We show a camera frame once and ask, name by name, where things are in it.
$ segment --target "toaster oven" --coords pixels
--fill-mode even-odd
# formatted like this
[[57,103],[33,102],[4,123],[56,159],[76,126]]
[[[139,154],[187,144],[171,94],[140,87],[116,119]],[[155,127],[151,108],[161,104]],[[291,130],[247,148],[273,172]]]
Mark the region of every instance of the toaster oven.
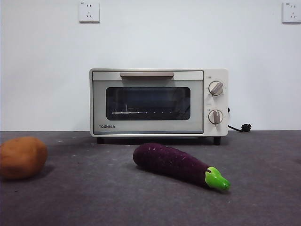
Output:
[[226,69],[90,70],[91,136],[214,137],[228,133]]

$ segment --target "purple eggplant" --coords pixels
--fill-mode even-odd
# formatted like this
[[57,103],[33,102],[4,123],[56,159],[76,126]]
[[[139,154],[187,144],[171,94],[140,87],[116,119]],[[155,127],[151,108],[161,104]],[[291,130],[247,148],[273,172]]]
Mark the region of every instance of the purple eggplant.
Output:
[[228,190],[229,181],[213,166],[188,153],[157,143],[139,146],[133,153],[134,162],[149,171],[169,175],[196,185]]

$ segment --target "temperature knob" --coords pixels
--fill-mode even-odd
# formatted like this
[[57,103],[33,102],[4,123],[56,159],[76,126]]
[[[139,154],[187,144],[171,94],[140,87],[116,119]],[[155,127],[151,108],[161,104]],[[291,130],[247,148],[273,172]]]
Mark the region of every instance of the temperature knob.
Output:
[[209,85],[209,92],[213,96],[218,96],[222,93],[223,91],[223,84],[219,81],[213,81]]
[[213,110],[209,113],[209,121],[213,124],[219,124],[222,122],[222,112],[219,110]]

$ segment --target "oven door handle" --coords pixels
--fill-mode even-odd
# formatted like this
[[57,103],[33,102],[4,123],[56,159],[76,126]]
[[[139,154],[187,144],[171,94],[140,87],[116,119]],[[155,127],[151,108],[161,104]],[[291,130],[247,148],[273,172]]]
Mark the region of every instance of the oven door handle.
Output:
[[173,72],[120,72],[121,77],[173,77]]

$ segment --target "brown potato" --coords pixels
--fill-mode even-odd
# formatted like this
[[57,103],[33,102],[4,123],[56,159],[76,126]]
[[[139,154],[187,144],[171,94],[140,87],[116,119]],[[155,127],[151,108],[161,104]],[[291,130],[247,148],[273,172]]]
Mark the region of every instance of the brown potato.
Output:
[[0,175],[22,179],[38,174],[47,159],[46,145],[35,137],[19,137],[0,146]]

